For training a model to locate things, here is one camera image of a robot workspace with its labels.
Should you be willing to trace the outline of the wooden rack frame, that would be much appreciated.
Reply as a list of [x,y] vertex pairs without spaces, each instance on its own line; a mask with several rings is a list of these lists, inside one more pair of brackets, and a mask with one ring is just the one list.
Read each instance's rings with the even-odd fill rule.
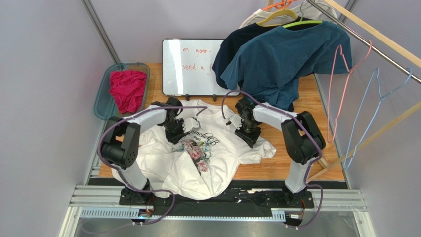
[[[368,33],[373,35],[375,38],[377,38],[378,40],[380,40],[381,42],[386,44],[388,47],[393,49],[395,52],[399,53],[401,56],[403,56],[404,58],[406,58],[407,60],[409,60],[410,62],[415,64],[416,66],[421,65],[421,59],[420,58],[416,57],[414,54],[412,54],[411,52],[409,52],[408,50],[406,50],[405,48],[403,48],[402,46],[400,46],[399,44],[397,44],[396,42],[394,42],[393,40],[391,40],[387,36],[385,36],[383,33],[378,31],[377,29],[375,29],[374,27],[372,27],[371,25],[369,25],[365,21],[361,20],[359,17],[357,17],[356,15],[351,13],[349,10],[347,10],[344,7],[342,7],[341,5],[339,5],[337,2],[335,2],[333,0],[327,0],[326,3],[328,5],[330,5],[332,8],[334,8],[335,10],[337,10],[338,12],[340,12],[346,18],[348,18],[349,20],[351,20],[352,22],[357,24],[359,27],[363,28],[365,31],[367,31]],[[353,29],[348,27],[346,24],[344,24],[341,21],[338,21],[335,17],[326,13],[321,8],[319,9],[319,11],[322,12],[323,14],[325,14],[326,16],[328,16],[330,19],[334,20],[339,26],[341,26],[343,29],[345,29],[347,32],[349,32],[351,35],[353,35],[360,42],[364,43],[366,46],[370,46],[370,43],[368,42],[368,40],[366,40],[365,38],[360,36],[358,33],[356,33]],[[385,53],[383,53],[378,48],[372,46],[372,51],[374,51],[376,54],[378,54],[383,59],[385,59],[388,63],[392,64],[394,67],[399,69],[401,72],[408,75],[415,82],[417,82],[417,83],[421,82],[421,79],[419,77],[412,74],[409,70],[405,69],[402,65],[397,63],[391,57],[387,56]],[[370,136],[369,138],[364,140],[361,145],[357,146],[355,151],[359,150],[359,148],[363,148],[364,146],[370,144],[371,142],[376,140],[378,137],[380,137],[382,134],[384,134],[385,132],[387,132],[388,130],[390,130],[391,128],[393,128],[394,126],[399,124],[400,122],[404,121],[406,118],[408,118],[410,115],[414,114],[415,112],[417,112],[420,109],[421,109],[421,104],[420,104],[420,102],[418,102],[414,106],[410,107],[407,111],[403,112],[401,115],[399,115],[394,120],[392,120],[388,125],[386,125],[382,129],[380,129],[379,131],[374,133],[372,136]]]

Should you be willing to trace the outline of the white whiteboard with red writing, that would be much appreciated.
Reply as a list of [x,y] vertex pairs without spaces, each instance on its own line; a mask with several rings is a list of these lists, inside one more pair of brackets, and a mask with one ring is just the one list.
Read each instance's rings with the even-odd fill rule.
[[162,85],[167,96],[224,96],[212,69],[222,39],[164,39]]

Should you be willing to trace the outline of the metal clothes rail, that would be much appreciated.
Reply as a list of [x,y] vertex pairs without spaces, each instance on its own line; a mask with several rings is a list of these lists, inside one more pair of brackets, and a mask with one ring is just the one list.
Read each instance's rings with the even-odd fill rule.
[[[361,35],[359,35],[356,31],[351,29],[349,26],[347,26],[345,23],[339,21],[338,19],[334,18],[333,16],[329,15],[327,12],[325,12],[322,8],[320,8],[314,0],[308,0],[308,3],[313,5],[315,8],[320,10],[323,14],[328,16],[332,21],[334,21],[336,24],[338,24],[341,28],[343,28],[346,32],[350,33],[354,38],[359,40],[361,43],[366,45],[367,47],[371,46],[369,41],[365,38],[363,38]],[[414,65],[420,67],[421,66],[421,59],[415,56],[413,53],[406,50],[404,47],[399,45],[398,43],[394,42],[387,36],[385,36],[383,33],[366,23],[365,21],[361,20],[359,17],[351,13],[349,10],[345,9],[338,3],[336,3],[333,0],[327,0],[325,1],[327,4],[329,4],[331,7],[333,7],[335,10],[337,10],[339,13],[341,13],[343,16],[345,16],[347,19],[351,20],[353,23],[361,27],[363,30],[374,36],[376,39],[380,40],[382,43],[384,43],[386,46],[390,47],[392,50],[400,54],[405,59],[409,60]],[[421,82],[421,79],[417,77],[415,74],[410,73],[409,70],[407,70],[405,67],[403,67],[401,64],[399,64],[397,61],[392,59],[391,57],[387,56],[383,51],[379,50],[377,47],[372,46],[372,50],[382,57],[384,60],[386,60],[388,63],[390,63],[395,68],[399,69],[401,72],[407,74],[410,76],[410,78],[417,83]]]

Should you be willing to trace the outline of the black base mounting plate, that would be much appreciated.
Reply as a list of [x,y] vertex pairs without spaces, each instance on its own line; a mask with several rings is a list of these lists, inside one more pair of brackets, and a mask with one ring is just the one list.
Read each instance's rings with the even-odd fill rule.
[[287,206],[281,201],[282,180],[234,180],[216,197],[196,201],[181,195],[159,198],[153,194],[136,194],[123,188],[119,204],[149,206],[153,214],[182,217],[269,217],[273,208],[289,208],[302,212],[315,207],[312,193],[307,191],[300,203]]

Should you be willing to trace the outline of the beige hanging t-shirt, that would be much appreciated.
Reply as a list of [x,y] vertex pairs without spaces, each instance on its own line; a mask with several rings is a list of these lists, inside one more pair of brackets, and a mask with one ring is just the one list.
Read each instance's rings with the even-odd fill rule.
[[[327,12],[329,15],[333,16],[334,18],[338,19],[337,13],[334,10],[333,7],[331,7],[329,4],[327,4],[323,0],[316,0],[315,3],[322,8],[325,12]],[[304,17],[311,20],[322,20],[322,21],[331,21],[332,20],[323,14],[320,10],[315,8],[313,5],[311,5],[308,2],[301,3],[293,8],[291,8],[291,11],[293,11],[298,17]],[[272,13],[265,11],[263,9],[258,9],[255,13],[250,15],[240,26],[240,28],[243,28],[245,26],[251,25],[253,23],[258,23],[263,20],[265,20],[267,17],[269,17]],[[271,19],[267,24],[268,25],[282,25],[287,24],[293,21],[293,18],[283,15],[275,17],[274,19]]]

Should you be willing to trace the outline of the yellow plastic hanger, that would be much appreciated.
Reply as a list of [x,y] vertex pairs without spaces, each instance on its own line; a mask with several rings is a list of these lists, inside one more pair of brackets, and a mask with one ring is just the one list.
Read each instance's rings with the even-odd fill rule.
[[292,11],[290,9],[283,8],[283,9],[280,9],[280,10],[277,10],[277,11],[271,13],[264,20],[262,20],[260,22],[257,22],[257,24],[259,26],[263,26],[265,23],[271,21],[274,18],[280,17],[280,16],[288,16],[288,17],[292,18],[293,20],[296,20],[298,18],[298,16],[295,14],[294,11]]

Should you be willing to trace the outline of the aluminium rail frame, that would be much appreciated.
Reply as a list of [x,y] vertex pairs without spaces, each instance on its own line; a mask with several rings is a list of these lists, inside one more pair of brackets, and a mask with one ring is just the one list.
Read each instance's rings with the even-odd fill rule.
[[197,201],[183,196],[151,197],[140,203],[138,195],[123,193],[118,182],[94,179],[77,185],[61,227],[70,237],[81,218],[121,218],[133,222],[160,220],[272,221],[287,227],[309,228],[323,213],[350,212],[362,237],[375,236],[360,190],[343,189],[340,181],[312,181],[296,204],[281,199],[281,181],[234,181],[220,195]]

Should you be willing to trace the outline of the teal blue hanging t-shirt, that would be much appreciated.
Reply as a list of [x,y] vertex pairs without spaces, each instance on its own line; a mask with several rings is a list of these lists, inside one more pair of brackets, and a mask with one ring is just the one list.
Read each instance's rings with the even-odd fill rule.
[[300,30],[279,26],[242,45],[221,79],[229,90],[239,87],[287,110],[299,98],[301,77],[346,74],[351,66],[350,37],[336,24],[323,22]]

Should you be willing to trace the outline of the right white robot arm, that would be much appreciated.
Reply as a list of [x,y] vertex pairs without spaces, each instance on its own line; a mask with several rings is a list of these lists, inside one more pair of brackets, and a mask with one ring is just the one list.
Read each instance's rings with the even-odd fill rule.
[[326,146],[312,114],[307,111],[288,113],[270,105],[252,103],[246,98],[239,100],[235,108],[239,113],[231,119],[236,127],[235,134],[249,147],[257,143],[262,123],[282,132],[286,151],[292,161],[282,186],[281,201],[287,206],[300,203],[307,190],[311,166]]

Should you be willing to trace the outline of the magenta crumpled cloth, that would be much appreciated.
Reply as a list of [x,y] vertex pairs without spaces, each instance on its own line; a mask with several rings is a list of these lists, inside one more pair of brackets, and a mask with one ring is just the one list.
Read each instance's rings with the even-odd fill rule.
[[120,113],[135,113],[143,103],[147,74],[142,71],[124,70],[110,73],[109,93]]

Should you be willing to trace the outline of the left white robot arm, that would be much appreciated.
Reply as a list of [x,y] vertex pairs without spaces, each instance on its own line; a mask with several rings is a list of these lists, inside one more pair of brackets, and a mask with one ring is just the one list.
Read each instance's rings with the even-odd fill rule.
[[148,108],[124,118],[110,117],[97,147],[100,160],[115,170],[124,184],[121,205],[144,205],[150,201],[151,184],[136,164],[141,133],[155,126],[164,128],[165,138],[172,144],[198,130],[197,117],[181,119],[177,116],[186,107],[177,98],[153,102]]

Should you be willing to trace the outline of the navy hanging t-shirt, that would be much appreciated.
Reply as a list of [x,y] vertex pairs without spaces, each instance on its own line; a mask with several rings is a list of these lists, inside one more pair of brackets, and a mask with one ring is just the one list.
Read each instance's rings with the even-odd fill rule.
[[216,76],[216,83],[220,87],[227,89],[228,87],[222,80],[221,75],[230,64],[240,47],[253,38],[276,27],[277,26],[260,26],[257,23],[252,23],[229,34],[221,43],[220,49],[216,55],[214,63],[212,64],[212,70]]

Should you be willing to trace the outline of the green plastic hanger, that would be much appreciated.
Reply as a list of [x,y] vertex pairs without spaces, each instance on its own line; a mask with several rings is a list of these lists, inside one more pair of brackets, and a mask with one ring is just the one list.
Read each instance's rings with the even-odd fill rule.
[[291,22],[291,23],[287,23],[285,25],[282,25],[283,28],[285,29],[289,29],[289,30],[293,30],[296,28],[303,28],[303,26],[314,26],[314,25],[320,25],[323,23],[322,20],[304,20],[304,13],[302,12],[302,10],[300,10],[301,13],[301,17],[299,21],[295,21],[295,22]]

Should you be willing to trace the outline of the white floral print t-shirt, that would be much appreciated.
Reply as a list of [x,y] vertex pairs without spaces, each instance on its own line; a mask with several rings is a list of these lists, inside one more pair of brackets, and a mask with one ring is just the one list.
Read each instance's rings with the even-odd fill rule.
[[184,121],[195,118],[200,127],[178,143],[169,142],[161,126],[164,110],[149,109],[134,122],[141,126],[136,161],[131,166],[129,183],[142,177],[150,181],[159,198],[178,194],[193,200],[207,200],[221,194],[241,164],[259,164],[272,158],[276,148],[258,138],[250,147],[235,134],[227,120],[235,113],[228,106],[216,106],[202,100],[182,101]]

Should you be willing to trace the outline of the orange plastic hanger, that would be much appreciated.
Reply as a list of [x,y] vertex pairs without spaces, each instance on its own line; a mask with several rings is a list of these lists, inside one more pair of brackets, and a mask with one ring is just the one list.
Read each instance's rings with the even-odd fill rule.
[[275,0],[268,0],[266,7],[263,8],[262,10],[270,12],[273,8],[276,10],[283,9],[283,8],[289,7],[291,3],[295,1],[297,0],[280,0],[278,2],[275,2]]

